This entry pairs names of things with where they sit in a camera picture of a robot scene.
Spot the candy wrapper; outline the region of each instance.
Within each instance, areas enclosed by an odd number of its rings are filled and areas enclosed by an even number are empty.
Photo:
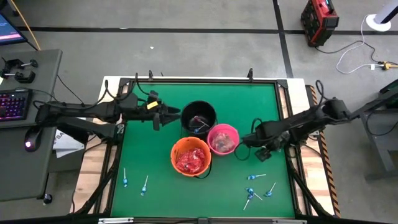
[[[228,134],[217,133],[211,142],[211,147],[218,152],[229,152],[235,147],[235,143]]]
[[[202,149],[194,148],[184,152],[177,159],[177,168],[189,174],[196,174],[202,171],[205,164],[205,153]]]

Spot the red power station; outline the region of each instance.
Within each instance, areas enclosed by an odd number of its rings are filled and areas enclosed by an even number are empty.
[[[308,0],[301,14],[308,46],[323,46],[337,27],[338,20],[331,0]]]

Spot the concrete floor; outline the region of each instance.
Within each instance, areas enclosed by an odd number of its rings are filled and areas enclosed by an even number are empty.
[[[363,17],[375,13],[387,2],[334,0],[340,16],[337,29],[359,30]],[[277,29],[271,0],[20,0],[16,3],[29,24],[37,27]],[[305,0],[279,0],[285,29],[301,29],[299,16],[305,3]],[[9,8],[4,13],[11,14]],[[22,25],[19,18],[12,20]],[[392,30],[398,30],[397,18],[393,19]],[[155,75],[163,72],[166,76],[244,77],[252,67],[256,77],[286,77],[278,34],[35,34],[42,49],[63,50],[60,76],[86,102],[97,99],[103,76],[147,74],[150,69]],[[396,38],[368,35],[366,41],[376,48],[377,59],[398,62]],[[333,35],[322,49],[340,49],[359,39],[358,35]],[[373,99],[380,88],[398,78],[394,70],[368,68],[343,75],[335,69],[342,53],[322,54],[307,47],[302,35],[286,35],[286,41],[294,77],[304,78],[307,84],[320,79],[326,96],[344,100],[351,110]],[[30,50],[27,44],[0,47],[0,53],[25,50]],[[348,53],[342,69],[370,63],[370,53],[365,46]],[[76,102],[59,84],[55,93],[61,100]],[[361,122],[328,126],[325,134],[343,218],[398,223],[398,180],[366,182],[364,179],[364,175],[378,170],[379,164]],[[50,185],[56,199],[47,207],[41,207],[36,200],[0,203],[0,220],[68,213],[76,178],[77,172],[53,175]]]

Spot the keyboard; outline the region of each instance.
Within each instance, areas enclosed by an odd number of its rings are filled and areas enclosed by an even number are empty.
[[[32,90],[0,90],[0,122],[24,120]]]

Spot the green table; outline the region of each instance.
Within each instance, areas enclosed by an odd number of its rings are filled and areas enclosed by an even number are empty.
[[[213,105],[219,123],[234,126],[241,136],[250,132],[254,118],[278,120],[281,106],[276,82],[259,83],[142,83],[145,91],[155,90],[163,101],[183,108],[195,100]],[[134,92],[146,98],[138,88]],[[154,131],[151,122],[127,122],[114,189],[112,217],[253,217],[292,218],[294,200],[284,151],[260,162],[252,150],[250,158],[239,161],[233,154],[213,155],[211,174],[205,179],[185,177],[174,170],[170,150],[180,139],[181,123],[175,121]],[[248,153],[237,148],[239,157]],[[123,186],[123,169],[128,186]],[[254,180],[247,176],[267,174]],[[146,175],[147,193],[141,196]],[[263,196],[276,182],[271,197]],[[246,210],[252,187],[263,200],[254,197]]]

